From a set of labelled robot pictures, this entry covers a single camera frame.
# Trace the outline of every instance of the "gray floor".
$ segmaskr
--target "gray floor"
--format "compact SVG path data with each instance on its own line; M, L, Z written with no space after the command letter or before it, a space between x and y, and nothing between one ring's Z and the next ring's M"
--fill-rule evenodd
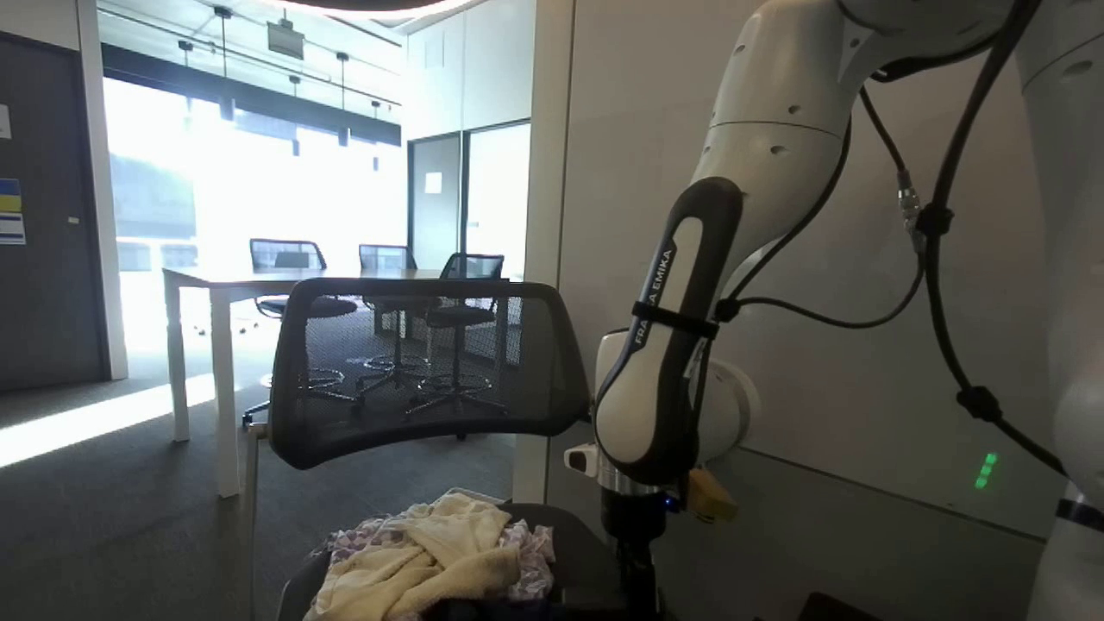
M78 404L124 386L0 395ZM214 495L214 412L195 406L193 439L170 443L170 420L0 469L3 621L243 621L247 590L274 617L279 583L328 532L394 514L450 487L504 493L512 442L438 439L376 447L295 472L261 453L260 560L244 573L244 504Z

